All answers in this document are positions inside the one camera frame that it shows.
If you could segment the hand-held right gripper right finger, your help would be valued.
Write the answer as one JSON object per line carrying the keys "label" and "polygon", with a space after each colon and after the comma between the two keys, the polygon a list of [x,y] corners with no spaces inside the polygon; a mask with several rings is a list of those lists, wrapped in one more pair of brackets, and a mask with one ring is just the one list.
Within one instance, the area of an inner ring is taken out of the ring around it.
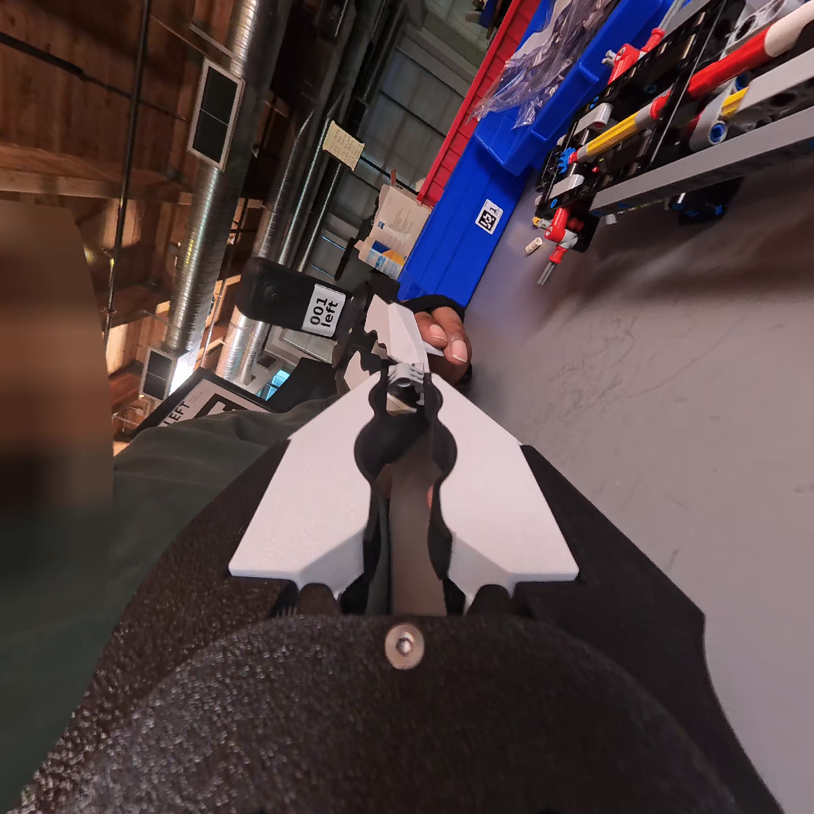
{"label": "hand-held right gripper right finger", "polygon": [[579,567],[532,472],[524,447],[435,374],[424,413],[433,486],[428,550],[453,599],[488,585],[569,582]]}

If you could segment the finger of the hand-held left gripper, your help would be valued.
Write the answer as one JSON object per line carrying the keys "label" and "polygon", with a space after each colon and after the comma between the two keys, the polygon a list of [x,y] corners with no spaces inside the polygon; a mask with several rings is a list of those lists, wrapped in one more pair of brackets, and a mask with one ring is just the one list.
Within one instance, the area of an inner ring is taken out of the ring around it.
{"label": "finger of the hand-held left gripper", "polygon": [[412,311],[396,303],[386,303],[373,295],[366,311],[364,330],[374,334],[395,363],[405,363],[429,371],[429,357],[442,357],[443,352],[426,343],[419,332]]}
{"label": "finger of the hand-held left gripper", "polygon": [[379,343],[374,343],[371,351],[355,349],[351,353],[343,371],[337,371],[337,391],[349,392],[371,376],[381,372],[389,361],[387,350]]}

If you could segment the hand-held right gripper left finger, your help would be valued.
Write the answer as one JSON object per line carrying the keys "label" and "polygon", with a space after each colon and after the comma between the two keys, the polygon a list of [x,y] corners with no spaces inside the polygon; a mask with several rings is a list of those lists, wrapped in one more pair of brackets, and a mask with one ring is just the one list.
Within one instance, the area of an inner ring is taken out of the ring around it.
{"label": "hand-held right gripper left finger", "polygon": [[294,432],[229,561],[234,577],[322,584],[340,598],[377,598],[373,573],[364,576],[363,537],[371,485],[354,455],[357,437],[374,418],[374,374]]}

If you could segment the small grey red lego piece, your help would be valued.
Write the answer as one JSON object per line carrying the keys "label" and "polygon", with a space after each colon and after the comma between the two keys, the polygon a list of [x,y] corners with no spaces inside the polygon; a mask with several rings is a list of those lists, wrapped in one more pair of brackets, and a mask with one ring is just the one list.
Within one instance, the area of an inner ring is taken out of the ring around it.
{"label": "small grey red lego piece", "polygon": [[414,416],[424,410],[423,365],[398,362],[387,372],[386,412],[391,417]]}

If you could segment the lego car chassis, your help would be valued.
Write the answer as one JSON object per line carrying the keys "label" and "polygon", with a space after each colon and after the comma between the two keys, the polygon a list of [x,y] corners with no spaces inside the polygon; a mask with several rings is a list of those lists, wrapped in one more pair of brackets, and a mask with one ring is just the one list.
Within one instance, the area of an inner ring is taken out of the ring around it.
{"label": "lego car chassis", "polygon": [[812,152],[813,2],[673,2],[646,45],[604,61],[609,82],[538,177],[539,286],[602,217],[665,204],[718,220],[748,173]]}

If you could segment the person's left hand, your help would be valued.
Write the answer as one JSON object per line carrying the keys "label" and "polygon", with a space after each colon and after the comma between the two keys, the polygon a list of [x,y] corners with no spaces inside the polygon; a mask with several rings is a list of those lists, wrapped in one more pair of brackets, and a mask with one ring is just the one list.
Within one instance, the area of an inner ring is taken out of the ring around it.
{"label": "person's left hand", "polygon": [[461,314],[443,304],[413,314],[422,341],[440,351],[428,353],[430,371],[453,387],[462,387],[471,379],[472,346]]}

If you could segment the blue labelled plastic bin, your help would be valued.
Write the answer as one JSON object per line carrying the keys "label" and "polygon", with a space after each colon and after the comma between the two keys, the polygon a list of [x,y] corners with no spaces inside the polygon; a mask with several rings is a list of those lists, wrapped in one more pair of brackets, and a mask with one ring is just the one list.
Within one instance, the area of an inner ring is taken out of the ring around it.
{"label": "blue labelled plastic bin", "polygon": [[399,300],[442,295],[466,307],[531,172],[515,175],[470,142],[401,272]]}

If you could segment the white cardboard box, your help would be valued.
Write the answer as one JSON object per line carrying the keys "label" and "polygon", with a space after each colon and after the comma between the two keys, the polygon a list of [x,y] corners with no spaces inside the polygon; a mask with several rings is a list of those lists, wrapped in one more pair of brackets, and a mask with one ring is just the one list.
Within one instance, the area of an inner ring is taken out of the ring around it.
{"label": "white cardboard box", "polygon": [[416,196],[384,184],[371,231],[356,243],[360,260],[397,281],[431,213]]}

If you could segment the black framed sign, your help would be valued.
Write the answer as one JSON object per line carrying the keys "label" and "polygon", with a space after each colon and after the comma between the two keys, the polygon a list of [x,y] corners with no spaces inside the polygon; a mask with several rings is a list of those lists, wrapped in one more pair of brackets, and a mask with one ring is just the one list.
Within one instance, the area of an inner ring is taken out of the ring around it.
{"label": "black framed sign", "polygon": [[198,368],[134,429],[130,440],[148,429],[236,410],[280,412],[270,400],[261,399],[214,372]]}

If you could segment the white framed vent grille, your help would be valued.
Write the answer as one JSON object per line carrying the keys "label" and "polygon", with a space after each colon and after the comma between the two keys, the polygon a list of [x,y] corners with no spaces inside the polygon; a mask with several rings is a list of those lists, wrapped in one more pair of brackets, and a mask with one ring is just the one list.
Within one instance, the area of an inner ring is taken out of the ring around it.
{"label": "white framed vent grille", "polygon": [[203,59],[187,152],[218,171],[226,168],[245,84],[243,78]]}
{"label": "white framed vent grille", "polygon": [[148,347],[138,389],[141,398],[163,401],[172,391],[178,357],[160,348]]}

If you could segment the red plastic bin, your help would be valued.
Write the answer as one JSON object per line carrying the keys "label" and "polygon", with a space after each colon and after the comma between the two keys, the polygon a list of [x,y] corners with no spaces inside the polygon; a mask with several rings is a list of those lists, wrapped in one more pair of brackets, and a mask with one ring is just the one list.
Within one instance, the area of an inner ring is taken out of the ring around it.
{"label": "red plastic bin", "polygon": [[418,192],[420,204],[434,207],[440,201],[479,123],[474,117],[474,108],[499,77],[508,58],[520,46],[540,5],[540,1],[496,2],[496,9],[505,14]]}

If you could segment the pale paper note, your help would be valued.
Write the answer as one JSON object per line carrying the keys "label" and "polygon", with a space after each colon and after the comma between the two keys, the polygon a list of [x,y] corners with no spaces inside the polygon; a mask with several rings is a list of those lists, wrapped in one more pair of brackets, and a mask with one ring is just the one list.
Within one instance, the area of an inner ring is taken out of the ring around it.
{"label": "pale paper note", "polygon": [[321,137],[321,149],[353,171],[362,157],[365,144],[342,129],[335,120],[330,120]]}

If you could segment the person's green sweater torso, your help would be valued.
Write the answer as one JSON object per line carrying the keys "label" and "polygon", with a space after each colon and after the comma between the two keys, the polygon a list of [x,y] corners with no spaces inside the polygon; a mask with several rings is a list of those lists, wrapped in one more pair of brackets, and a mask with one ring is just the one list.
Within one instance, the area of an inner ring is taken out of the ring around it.
{"label": "person's green sweater torso", "polygon": [[98,512],[2,519],[2,812],[67,727],[113,628],[189,523],[275,443],[338,400],[147,429],[112,459]]}

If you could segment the clear plastic bag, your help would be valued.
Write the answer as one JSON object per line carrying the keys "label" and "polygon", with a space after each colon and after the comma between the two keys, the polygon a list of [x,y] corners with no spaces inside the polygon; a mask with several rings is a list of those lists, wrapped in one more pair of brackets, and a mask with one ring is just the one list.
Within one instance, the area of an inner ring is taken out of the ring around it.
{"label": "clear plastic bag", "polygon": [[513,128],[530,126],[551,100],[616,1],[551,2],[541,26],[505,63],[470,119],[518,108]]}

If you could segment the silver ventilation duct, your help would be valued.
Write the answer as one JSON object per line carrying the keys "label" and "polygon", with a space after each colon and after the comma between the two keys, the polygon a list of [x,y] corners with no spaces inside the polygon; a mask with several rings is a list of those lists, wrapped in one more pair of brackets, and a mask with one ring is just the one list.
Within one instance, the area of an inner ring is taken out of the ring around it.
{"label": "silver ventilation duct", "polygon": [[[235,84],[233,101],[226,105],[224,87],[209,94],[207,87],[212,83],[202,79],[189,141],[199,165],[161,346],[176,359],[195,362],[197,358],[290,8],[291,2],[235,2],[228,37],[229,63],[224,70],[214,68],[225,81]],[[199,120],[216,110],[209,98],[216,98],[219,108],[229,113],[223,136],[226,154],[218,160],[195,146]]]}
{"label": "silver ventilation duct", "polygon": [[[252,257],[268,259],[280,265],[287,261],[288,235],[311,155],[316,118],[316,109],[312,107],[307,112],[296,113],[291,121],[285,143],[286,153],[262,207],[251,249]],[[217,363],[217,374],[241,385],[251,381],[253,365],[268,331],[267,323],[249,318],[243,312],[243,307],[236,304]]]}

